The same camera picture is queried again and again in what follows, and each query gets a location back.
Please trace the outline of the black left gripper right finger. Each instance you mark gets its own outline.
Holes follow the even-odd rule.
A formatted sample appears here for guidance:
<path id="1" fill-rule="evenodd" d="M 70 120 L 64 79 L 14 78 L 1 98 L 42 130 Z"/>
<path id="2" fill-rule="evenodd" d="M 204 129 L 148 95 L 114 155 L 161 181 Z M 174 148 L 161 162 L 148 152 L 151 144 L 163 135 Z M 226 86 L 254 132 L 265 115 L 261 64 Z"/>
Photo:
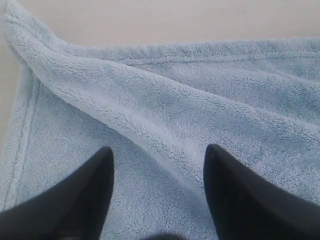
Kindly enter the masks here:
<path id="1" fill-rule="evenodd" d="M 203 181 L 220 240 L 318 240 L 320 207 L 271 184 L 217 144 Z"/>

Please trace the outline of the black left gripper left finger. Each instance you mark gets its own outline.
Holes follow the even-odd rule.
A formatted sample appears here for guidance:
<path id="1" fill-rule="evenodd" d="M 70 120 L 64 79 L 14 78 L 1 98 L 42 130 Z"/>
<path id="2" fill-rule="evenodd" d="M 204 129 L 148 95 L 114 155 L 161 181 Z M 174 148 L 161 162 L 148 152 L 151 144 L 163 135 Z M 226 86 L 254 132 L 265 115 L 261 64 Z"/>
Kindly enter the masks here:
<path id="1" fill-rule="evenodd" d="M 2 240 L 98 240 L 114 187 L 114 156 L 102 147 L 45 192 L 0 213 Z"/>

